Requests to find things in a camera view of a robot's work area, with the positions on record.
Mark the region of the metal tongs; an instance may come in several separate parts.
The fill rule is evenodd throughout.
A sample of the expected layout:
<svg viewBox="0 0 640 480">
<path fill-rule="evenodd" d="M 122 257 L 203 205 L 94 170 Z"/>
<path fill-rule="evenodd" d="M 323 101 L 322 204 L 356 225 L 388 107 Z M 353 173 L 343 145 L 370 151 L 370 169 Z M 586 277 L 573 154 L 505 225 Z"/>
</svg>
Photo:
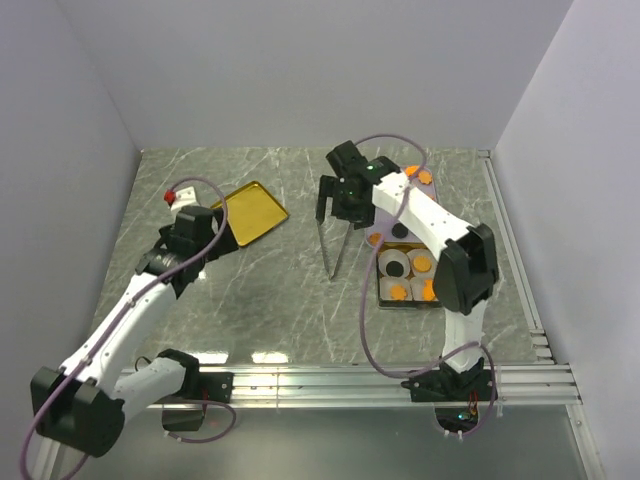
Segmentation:
<svg viewBox="0 0 640 480">
<path fill-rule="evenodd" d="M 343 263 L 352 225 L 343 221 L 316 221 L 322 266 L 325 276 L 333 281 Z"/>
</svg>

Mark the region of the lavender plastic tray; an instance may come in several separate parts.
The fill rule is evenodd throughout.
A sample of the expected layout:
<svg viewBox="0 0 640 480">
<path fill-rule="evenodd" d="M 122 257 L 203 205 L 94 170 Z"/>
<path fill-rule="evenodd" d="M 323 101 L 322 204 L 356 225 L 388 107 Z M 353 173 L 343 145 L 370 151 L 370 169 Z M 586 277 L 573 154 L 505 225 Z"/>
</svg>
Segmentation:
<svg viewBox="0 0 640 480">
<path fill-rule="evenodd" d="M 420 171 L 412 184 L 433 201 L 438 202 L 438 193 L 432 171 L 425 168 Z M 419 239 L 406 226 L 392 223 L 392 214 L 376 208 L 374 211 L 374 223 L 365 228 L 366 241 L 371 247 L 375 247 L 381 235 L 390 230 L 384 237 L 386 243 L 418 243 Z"/>
</svg>

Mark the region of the gold cookie tin base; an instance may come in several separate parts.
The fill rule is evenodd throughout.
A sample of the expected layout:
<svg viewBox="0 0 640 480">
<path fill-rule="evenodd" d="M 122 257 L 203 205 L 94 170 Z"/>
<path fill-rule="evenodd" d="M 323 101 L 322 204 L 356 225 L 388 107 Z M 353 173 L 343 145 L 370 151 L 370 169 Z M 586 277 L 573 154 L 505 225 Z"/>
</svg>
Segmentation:
<svg viewBox="0 0 640 480">
<path fill-rule="evenodd" d="M 379 266 L 378 266 L 378 257 L 379 255 L 384 252 L 387 249 L 398 249 L 401 250 L 402 252 L 406 253 L 412 249 L 416 249 L 416 248 L 422 248 L 422 249 L 427 249 L 424 245 L 419 244 L 419 243 L 385 243 L 379 253 L 377 254 L 377 258 L 376 258 L 376 284 L 377 284 L 377 299 L 378 299 L 378 305 L 380 308 L 389 308 L 389 309 L 424 309 L 424 308 L 439 308 L 440 307 L 440 302 L 439 299 L 437 302 L 418 302 L 418 301 L 403 301 L 403 302 L 385 302 L 385 301 L 381 301 L 379 298 L 379 279 L 381 277 L 383 277 L 383 275 L 381 274 L 381 272 L 379 271 Z M 413 273 L 411 273 L 409 275 L 408 278 L 406 278 L 409 282 L 410 280 L 414 277 Z"/>
</svg>

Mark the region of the orange round dotted cookie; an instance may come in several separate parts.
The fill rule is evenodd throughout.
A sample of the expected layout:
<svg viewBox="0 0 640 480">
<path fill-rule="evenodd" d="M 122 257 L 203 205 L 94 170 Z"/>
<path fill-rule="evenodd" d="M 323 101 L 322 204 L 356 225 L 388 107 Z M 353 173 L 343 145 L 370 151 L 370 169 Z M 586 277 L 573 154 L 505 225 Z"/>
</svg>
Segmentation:
<svg viewBox="0 0 640 480">
<path fill-rule="evenodd" d="M 432 268 L 432 262 L 428 256 L 415 256 L 413 258 L 413 267 L 416 272 L 426 273 Z"/>
</svg>

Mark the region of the orange pumpkin cookie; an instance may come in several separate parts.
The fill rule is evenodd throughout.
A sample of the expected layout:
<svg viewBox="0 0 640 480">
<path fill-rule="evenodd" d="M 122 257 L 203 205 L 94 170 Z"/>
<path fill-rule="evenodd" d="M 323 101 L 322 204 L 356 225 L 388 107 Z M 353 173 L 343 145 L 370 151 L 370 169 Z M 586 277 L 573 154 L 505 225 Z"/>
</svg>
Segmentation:
<svg viewBox="0 0 640 480">
<path fill-rule="evenodd" d="M 434 290 L 434 282 L 432 279 L 426 279 L 422 288 L 422 298 L 426 302 L 434 302 L 437 297 Z"/>
</svg>

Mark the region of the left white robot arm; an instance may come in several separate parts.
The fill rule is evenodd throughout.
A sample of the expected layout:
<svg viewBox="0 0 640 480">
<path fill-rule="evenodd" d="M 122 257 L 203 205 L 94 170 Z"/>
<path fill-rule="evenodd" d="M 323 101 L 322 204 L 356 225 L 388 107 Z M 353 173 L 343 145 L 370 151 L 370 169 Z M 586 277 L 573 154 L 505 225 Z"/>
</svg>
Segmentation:
<svg viewBox="0 0 640 480">
<path fill-rule="evenodd" d="M 30 384 L 34 432 L 92 457 L 105 455 L 125 424 L 164 398 L 204 407 L 200 364 L 167 349 L 123 378 L 143 337 L 182 296 L 207 263 L 236 251 L 227 212 L 198 205 L 180 208 L 173 224 L 138 263 L 116 306 L 60 367 L 41 368 Z"/>
</svg>

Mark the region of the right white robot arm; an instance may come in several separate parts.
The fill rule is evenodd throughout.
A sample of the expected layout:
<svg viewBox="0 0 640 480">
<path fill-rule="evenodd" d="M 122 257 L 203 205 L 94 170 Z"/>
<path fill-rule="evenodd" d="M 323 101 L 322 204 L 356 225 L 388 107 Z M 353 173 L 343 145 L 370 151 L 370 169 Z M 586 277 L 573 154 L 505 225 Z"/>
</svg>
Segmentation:
<svg viewBox="0 0 640 480">
<path fill-rule="evenodd" d="M 370 227 L 375 213 L 390 215 L 431 252 L 436 261 L 433 288 L 445 313 L 445 344 L 441 356 L 413 371 L 386 370 L 367 359 L 380 374 L 400 380 L 415 402 L 498 398 L 495 362 L 482 343 L 489 299 L 499 280 L 495 236 L 484 223 L 472 225 L 450 213 L 420 189 L 426 169 L 412 172 L 391 159 L 367 159 L 357 143 L 346 141 L 326 156 L 331 174 L 320 179 L 316 222 L 327 215 L 356 229 Z"/>
</svg>

